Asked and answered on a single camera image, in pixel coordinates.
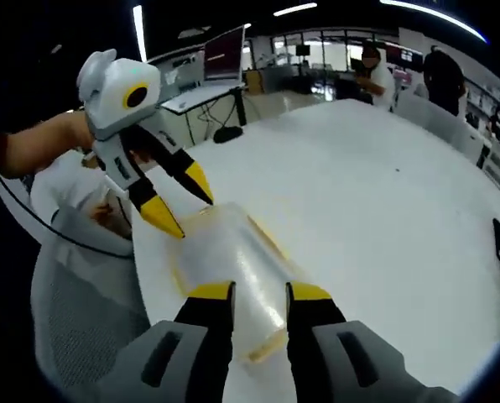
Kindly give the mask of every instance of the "man in white shirt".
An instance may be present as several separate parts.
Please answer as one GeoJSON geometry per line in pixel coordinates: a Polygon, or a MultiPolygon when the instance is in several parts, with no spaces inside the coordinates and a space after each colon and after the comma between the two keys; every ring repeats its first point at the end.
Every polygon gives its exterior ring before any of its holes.
{"type": "Polygon", "coordinates": [[[50,225],[60,206],[74,207],[114,233],[129,236],[129,203],[118,202],[105,184],[104,172],[86,168],[83,157],[72,149],[39,170],[30,192],[32,208],[50,225]]]}
{"type": "Polygon", "coordinates": [[[362,49],[362,63],[369,69],[369,77],[357,77],[357,83],[372,96],[373,105],[386,111],[390,110],[395,92],[395,81],[386,62],[372,42],[366,42],[362,49]]]}

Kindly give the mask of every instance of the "ceiling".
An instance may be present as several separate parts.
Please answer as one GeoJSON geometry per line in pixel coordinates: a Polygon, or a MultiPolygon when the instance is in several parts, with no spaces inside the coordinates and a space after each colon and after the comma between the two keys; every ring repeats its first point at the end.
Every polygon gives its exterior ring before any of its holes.
{"type": "Polygon", "coordinates": [[[139,59],[132,8],[140,3],[148,57],[202,41],[178,39],[181,30],[200,26],[211,26],[205,39],[248,22],[253,24],[248,36],[316,27],[397,30],[401,26],[462,50],[500,76],[500,0],[492,0],[491,7],[486,2],[438,0],[439,7],[481,31],[490,45],[437,18],[385,6],[378,0],[315,1],[317,8],[275,18],[274,11],[305,1],[2,0],[0,130],[18,130],[78,107],[75,79],[92,51],[115,48],[119,56],[139,59]],[[51,54],[58,44],[60,50],[51,54]]]}

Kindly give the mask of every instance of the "person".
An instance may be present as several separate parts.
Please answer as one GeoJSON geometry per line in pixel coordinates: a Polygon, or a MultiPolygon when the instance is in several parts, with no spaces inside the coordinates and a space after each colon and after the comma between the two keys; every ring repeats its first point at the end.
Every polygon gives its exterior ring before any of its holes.
{"type": "Polygon", "coordinates": [[[429,100],[457,116],[459,98],[466,93],[465,77],[459,65],[436,46],[424,59],[424,81],[429,100]]]}
{"type": "Polygon", "coordinates": [[[500,105],[496,107],[496,111],[491,116],[488,126],[491,133],[496,137],[496,140],[500,142],[500,105]]]}
{"type": "Polygon", "coordinates": [[[70,149],[49,166],[37,169],[30,192],[32,208],[50,225],[62,205],[73,207],[104,228],[129,238],[130,204],[113,195],[101,169],[85,165],[84,155],[70,149]]]}
{"type": "Polygon", "coordinates": [[[358,85],[371,94],[374,106],[389,111],[392,106],[395,82],[374,43],[364,44],[362,63],[369,70],[369,77],[357,76],[358,85]]]}

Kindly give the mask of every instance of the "floor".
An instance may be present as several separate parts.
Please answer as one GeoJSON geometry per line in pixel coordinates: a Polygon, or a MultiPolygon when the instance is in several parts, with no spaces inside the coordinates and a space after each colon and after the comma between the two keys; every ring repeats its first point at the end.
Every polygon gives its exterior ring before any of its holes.
{"type": "MultiPolygon", "coordinates": [[[[282,113],[293,111],[300,107],[308,107],[331,101],[330,94],[322,89],[314,89],[315,93],[309,95],[298,94],[296,92],[284,91],[272,94],[244,95],[244,108],[249,123],[261,119],[275,118],[282,113]]],[[[177,116],[173,113],[163,110],[162,114],[168,125],[170,135],[183,147],[188,148],[194,144],[199,144],[212,136],[221,126],[220,122],[226,122],[227,126],[238,126],[237,113],[230,112],[233,108],[233,98],[224,97],[217,102],[211,102],[207,105],[212,118],[207,122],[204,114],[205,107],[197,108],[187,113],[188,125],[185,115],[177,116]]]]}

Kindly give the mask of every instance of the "laboratory room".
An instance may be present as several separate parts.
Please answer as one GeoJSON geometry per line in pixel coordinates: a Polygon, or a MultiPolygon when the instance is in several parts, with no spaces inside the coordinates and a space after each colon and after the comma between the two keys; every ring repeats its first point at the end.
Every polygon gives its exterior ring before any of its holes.
{"type": "Polygon", "coordinates": [[[499,402],[500,1],[2,0],[0,399],[499,402]]]}

